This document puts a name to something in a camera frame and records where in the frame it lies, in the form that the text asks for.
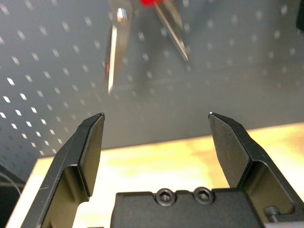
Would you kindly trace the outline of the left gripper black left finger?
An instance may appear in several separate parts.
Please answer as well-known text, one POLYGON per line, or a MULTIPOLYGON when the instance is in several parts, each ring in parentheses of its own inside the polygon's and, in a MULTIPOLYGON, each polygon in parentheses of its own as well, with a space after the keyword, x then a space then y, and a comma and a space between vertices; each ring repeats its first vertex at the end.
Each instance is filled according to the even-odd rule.
POLYGON ((72 227, 79 205, 93 195, 104 117, 85 119, 56 153, 21 227, 72 227))

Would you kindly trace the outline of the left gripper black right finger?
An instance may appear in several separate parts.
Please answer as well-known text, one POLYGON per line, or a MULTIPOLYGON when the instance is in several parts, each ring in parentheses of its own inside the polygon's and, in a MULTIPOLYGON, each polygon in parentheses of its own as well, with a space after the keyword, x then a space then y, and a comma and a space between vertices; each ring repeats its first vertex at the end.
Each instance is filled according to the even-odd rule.
POLYGON ((304 202, 245 128, 232 118, 209 113, 209 124, 220 166, 232 188, 246 192, 258 214, 302 217, 304 202))

